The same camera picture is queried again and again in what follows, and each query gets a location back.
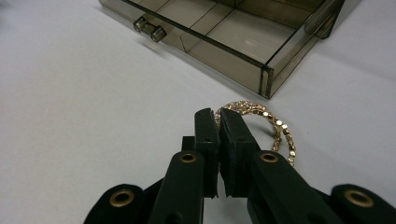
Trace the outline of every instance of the clear plastic box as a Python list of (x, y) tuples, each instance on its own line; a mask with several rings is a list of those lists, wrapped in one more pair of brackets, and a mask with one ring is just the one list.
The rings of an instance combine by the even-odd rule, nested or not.
[(330, 35), (344, 0), (100, 0), (137, 32), (270, 99)]

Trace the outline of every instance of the brass screw insert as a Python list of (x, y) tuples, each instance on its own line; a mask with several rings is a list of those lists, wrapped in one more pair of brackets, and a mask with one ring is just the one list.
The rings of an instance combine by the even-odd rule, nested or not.
[(374, 201), (370, 198), (367, 194), (356, 190), (356, 189), (349, 189), (344, 192), (344, 196), (351, 202), (356, 204), (360, 207), (373, 207)]
[(197, 160), (197, 157), (190, 153), (183, 154), (179, 158), (182, 162), (185, 162), (185, 163), (195, 162)]
[(276, 155), (271, 154), (271, 153), (262, 153), (260, 155), (260, 159), (262, 159), (262, 161), (266, 161), (266, 162), (277, 162), (278, 158)]
[(110, 204), (113, 207), (123, 207), (134, 200), (134, 193), (130, 189), (120, 189), (110, 197)]

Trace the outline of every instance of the transparent storage container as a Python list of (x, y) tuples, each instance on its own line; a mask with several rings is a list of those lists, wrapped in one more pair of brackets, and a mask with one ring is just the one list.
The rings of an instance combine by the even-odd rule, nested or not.
[(270, 99), (330, 35), (344, 0), (100, 0), (137, 32)]

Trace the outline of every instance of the gold bracelet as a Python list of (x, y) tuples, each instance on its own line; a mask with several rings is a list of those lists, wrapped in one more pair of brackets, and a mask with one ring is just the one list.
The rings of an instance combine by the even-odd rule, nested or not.
[(289, 127), (286, 123), (282, 122), (280, 119), (275, 117), (267, 110), (267, 108), (263, 105), (252, 103), (250, 101), (238, 101), (238, 102), (231, 102), (216, 111), (215, 114), (215, 122), (218, 127), (220, 127), (220, 110), (222, 108), (233, 110), (240, 115), (248, 115), (248, 114), (255, 114), (261, 117), (266, 118), (274, 128), (274, 143), (272, 150), (279, 151), (280, 143), (282, 142), (281, 134), (285, 135), (286, 141), (289, 145), (289, 157), (288, 161), (291, 166), (294, 166), (295, 157), (296, 157), (296, 146), (294, 145), (293, 138), (291, 137), (291, 133)]

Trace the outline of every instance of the white table surface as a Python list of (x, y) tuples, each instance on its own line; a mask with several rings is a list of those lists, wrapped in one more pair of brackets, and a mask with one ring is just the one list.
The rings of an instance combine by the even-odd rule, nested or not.
[[(107, 189), (162, 178), (196, 111), (245, 99), (289, 124), (312, 187), (396, 206), (395, 9), (358, 3), (267, 101), (96, 0), (0, 0), (0, 223), (82, 223)], [(247, 124), (268, 149), (267, 123)], [(219, 189), (204, 223), (249, 223), (246, 200)]]

